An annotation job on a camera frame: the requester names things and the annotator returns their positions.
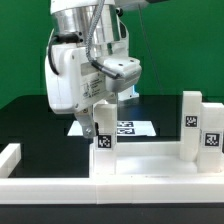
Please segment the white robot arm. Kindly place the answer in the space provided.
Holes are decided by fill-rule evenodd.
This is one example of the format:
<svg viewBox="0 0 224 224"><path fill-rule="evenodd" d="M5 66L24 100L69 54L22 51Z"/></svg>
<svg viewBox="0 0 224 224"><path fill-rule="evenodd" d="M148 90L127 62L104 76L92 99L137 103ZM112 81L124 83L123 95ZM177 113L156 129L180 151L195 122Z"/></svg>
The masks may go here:
<svg viewBox="0 0 224 224"><path fill-rule="evenodd" d="M135 85L140 61L128 54L120 17L166 0L51 0L54 21L45 58L48 101L56 114L74 114L83 136L98 135L93 105Z"/></svg>

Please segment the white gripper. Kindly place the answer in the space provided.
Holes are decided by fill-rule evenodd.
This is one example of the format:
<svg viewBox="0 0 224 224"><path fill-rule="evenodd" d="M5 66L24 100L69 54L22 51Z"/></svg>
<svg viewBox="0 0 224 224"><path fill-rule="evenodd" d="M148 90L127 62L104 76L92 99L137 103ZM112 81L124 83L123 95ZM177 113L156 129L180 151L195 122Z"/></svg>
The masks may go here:
<svg viewBox="0 0 224 224"><path fill-rule="evenodd" d="M108 56L98 58L100 65L104 57ZM88 107L116 93L106 90L105 78L117 79L120 75L108 70L112 72L111 76L94 68L86 58L85 48L77 48L75 44L53 45L45 59L50 108L56 114L76 113L83 136L88 139L96 136L92 109Z"/></svg>

